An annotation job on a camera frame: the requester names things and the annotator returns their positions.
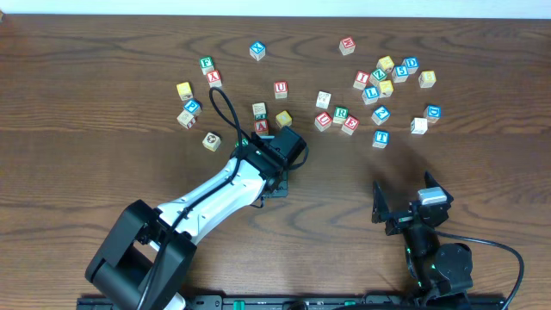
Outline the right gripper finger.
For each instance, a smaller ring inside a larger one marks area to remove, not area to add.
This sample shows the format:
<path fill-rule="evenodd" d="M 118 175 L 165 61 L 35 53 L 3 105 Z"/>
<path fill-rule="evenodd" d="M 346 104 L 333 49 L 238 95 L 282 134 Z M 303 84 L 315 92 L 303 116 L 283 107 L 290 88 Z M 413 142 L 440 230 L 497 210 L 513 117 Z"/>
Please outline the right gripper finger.
<path fill-rule="evenodd" d="M 439 188 L 446 196 L 446 202 L 454 201 L 454 197 L 428 171 L 424 173 L 424 182 L 427 189 Z"/>
<path fill-rule="evenodd" d="M 380 185 L 373 182 L 373 211 L 371 221 L 373 223 L 386 222 L 389 218 L 389 209 L 382 193 Z"/>

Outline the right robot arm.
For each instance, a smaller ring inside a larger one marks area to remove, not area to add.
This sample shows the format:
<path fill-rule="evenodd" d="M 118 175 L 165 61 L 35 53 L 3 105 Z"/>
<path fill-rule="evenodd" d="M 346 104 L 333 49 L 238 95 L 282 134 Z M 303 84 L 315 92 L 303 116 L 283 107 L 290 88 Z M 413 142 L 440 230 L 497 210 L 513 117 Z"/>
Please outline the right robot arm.
<path fill-rule="evenodd" d="M 371 221 L 385 224 L 387 236 L 400 234 L 406 242 L 406 264 L 418 286 L 407 301 L 425 306 L 442 297 L 464 294 L 473 286 L 472 252 L 462 243 L 442 244 L 435 228 L 449 218 L 454 198 L 434 177 L 424 174 L 425 187 L 406 211 L 390 211 L 380 185 L 373 183 Z"/>

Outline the white block right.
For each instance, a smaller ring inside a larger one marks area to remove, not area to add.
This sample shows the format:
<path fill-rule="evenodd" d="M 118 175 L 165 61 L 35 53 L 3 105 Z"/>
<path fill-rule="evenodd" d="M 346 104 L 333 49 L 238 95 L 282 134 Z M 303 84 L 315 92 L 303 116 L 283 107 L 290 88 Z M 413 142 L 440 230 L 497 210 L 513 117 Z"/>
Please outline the white block right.
<path fill-rule="evenodd" d="M 412 134 L 425 134 L 428 130 L 428 120 L 426 118 L 414 118 L 411 122 Z"/>

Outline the blue T block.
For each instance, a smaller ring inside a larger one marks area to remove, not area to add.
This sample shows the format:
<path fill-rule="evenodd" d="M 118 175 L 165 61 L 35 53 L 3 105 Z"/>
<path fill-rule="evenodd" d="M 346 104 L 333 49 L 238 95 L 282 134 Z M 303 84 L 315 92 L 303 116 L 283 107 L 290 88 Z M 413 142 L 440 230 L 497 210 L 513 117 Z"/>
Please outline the blue T block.
<path fill-rule="evenodd" d="M 372 147 L 384 149 L 390 140 L 390 133 L 387 131 L 376 130 L 373 137 Z"/>

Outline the blue d block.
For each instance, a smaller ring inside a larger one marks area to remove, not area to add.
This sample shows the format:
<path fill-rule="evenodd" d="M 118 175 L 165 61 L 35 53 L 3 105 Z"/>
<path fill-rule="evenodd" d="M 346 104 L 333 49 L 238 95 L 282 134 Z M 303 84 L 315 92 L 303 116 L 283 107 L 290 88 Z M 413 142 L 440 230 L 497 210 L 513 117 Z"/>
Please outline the blue d block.
<path fill-rule="evenodd" d="M 424 110 L 424 118 L 429 123 L 437 123 L 442 117 L 442 109 L 437 105 L 428 105 Z"/>
<path fill-rule="evenodd" d="M 409 75 L 413 75 L 419 68 L 418 59 L 416 57 L 404 58 L 402 65 L 407 69 Z"/>

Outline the red U block lower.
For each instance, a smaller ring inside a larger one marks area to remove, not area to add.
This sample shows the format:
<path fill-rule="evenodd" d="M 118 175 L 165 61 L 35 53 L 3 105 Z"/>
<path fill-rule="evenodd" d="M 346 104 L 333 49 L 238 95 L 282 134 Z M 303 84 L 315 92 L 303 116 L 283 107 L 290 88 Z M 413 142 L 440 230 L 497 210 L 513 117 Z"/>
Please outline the red U block lower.
<path fill-rule="evenodd" d="M 323 112 L 315 117 L 314 125 L 320 132 L 324 132 L 331 124 L 332 118 L 327 112 Z"/>

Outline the red u block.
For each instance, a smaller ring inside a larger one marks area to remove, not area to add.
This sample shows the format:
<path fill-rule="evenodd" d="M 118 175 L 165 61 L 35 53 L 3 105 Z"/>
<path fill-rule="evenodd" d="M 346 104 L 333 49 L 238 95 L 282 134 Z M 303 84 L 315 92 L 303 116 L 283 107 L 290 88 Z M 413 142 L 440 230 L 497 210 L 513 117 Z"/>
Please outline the red u block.
<path fill-rule="evenodd" d="M 332 118 L 327 112 L 323 112 L 315 117 L 314 125 L 320 132 L 324 132 L 331 124 Z"/>
<path fill-rule="evenodd" d="M 274 82 L 275 99 L 284 99 L 288 97 L 288 83 L 286 81 Z"/>

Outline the red E block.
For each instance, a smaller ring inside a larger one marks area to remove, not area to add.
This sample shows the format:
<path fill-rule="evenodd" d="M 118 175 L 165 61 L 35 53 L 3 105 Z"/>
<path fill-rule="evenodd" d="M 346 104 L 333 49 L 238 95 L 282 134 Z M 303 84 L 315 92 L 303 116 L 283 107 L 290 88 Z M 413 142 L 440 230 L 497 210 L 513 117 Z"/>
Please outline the red E block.
<path fill-rule="evenodd" d="M 349 115 L 345 119 L 345 121 L 344 121 L 344 123 L 341 127 L 341 130 L 343 132 L 347 133 L 348 135 L 352 135 L 356 131 L 358 126 L 359 126 L 359 120 L 357 118 Z"/>

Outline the green R block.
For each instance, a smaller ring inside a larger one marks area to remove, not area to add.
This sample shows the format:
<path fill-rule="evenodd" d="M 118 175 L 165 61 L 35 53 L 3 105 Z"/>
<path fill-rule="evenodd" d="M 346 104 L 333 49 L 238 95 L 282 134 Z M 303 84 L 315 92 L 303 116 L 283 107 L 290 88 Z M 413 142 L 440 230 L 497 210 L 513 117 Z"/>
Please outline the green R block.
<path fill-rule="evenodd" d="M 345 107 L 336 106 L 333 114 L 333 122 L 335 124 L 344 124 L 349 116 L 349 110 Z"/>

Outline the red U block upper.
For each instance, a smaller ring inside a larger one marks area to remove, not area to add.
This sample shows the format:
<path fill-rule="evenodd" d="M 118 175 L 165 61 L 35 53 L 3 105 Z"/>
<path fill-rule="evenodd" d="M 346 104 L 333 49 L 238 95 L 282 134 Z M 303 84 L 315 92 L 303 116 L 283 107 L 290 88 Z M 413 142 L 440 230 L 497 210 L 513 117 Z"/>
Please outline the red U block upper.
<path fill-rule="evenodd" d="M 274 82 L 275 99 L 284 99 L 288 97 L 288 83 L 286 81 Z"/>

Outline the green Z block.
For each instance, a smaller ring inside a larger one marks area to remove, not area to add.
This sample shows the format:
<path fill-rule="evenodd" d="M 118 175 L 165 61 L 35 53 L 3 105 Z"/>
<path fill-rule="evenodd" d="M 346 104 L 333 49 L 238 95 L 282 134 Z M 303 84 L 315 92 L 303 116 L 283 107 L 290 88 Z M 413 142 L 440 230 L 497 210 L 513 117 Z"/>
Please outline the green Z block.
<path fill-rule="evenodd" d="M 384 81 L 386 78 L 387 78 L 387 73 L 383 71 L 381 68 L 377 68 L 370 73 L 369 82 L 374 86 L 378 86 L 379 83 L 381 81 Z"/>

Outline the blue D block upper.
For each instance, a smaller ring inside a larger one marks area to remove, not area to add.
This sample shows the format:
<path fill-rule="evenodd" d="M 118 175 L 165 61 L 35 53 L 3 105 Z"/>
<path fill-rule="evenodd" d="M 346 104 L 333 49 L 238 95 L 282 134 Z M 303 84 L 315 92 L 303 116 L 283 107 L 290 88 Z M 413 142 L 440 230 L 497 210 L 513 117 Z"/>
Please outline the blue D block upper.
<path fill-rule="evenodd" d="M 404 58 L 402 65 L 407 69 L 409 75 L 413 75 L 419 68 L 418 59 L 416 57 Z"/>

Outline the yellow block far left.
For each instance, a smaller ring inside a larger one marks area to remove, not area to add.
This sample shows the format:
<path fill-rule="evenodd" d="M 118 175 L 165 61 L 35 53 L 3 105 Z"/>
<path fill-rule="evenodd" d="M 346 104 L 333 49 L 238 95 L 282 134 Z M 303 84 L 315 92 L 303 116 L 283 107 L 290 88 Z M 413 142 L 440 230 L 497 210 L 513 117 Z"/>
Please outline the yellow block far left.
<path fill-rule="evenodd" d="M 176 86 L 177 93 L 180 99 L 185 102 L 194 97 L 191 85 L 189 82 L 180 83 Z"/>

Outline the red block top right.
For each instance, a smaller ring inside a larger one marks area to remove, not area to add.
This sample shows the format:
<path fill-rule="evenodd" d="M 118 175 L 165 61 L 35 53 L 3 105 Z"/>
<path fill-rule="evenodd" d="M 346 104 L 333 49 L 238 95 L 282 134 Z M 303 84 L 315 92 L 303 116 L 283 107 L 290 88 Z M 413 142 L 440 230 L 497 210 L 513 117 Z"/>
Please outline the red block top right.
<path fill-rule="evenodd" d="M 355 51 L 356 43 L 352 37 L 342 38 L 339 41 L 339 51 L 343 56 L 352 54 Z"/>

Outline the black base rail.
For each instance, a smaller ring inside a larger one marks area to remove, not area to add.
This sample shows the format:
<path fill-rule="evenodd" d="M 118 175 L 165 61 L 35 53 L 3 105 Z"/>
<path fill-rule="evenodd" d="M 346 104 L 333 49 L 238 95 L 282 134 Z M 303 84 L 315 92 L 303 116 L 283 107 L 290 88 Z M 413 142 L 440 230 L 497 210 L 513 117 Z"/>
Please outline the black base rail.
<path fill-rule="evenodd" d="M 430 307 L 445 307 L 447 309 L 501 309 L 505 303 L 503 297 L 463 295 L 444 297 L 430 301 Z M 397 295 L 368 294 L 363 297 L 222 297 L 219 295 L 197 295 L 186 301 L 186 309 L 196 310 L 284 310 L 284 309 L 314 309 L 326 310 L 356 305 L 405 306 L 406 302 Z"/>

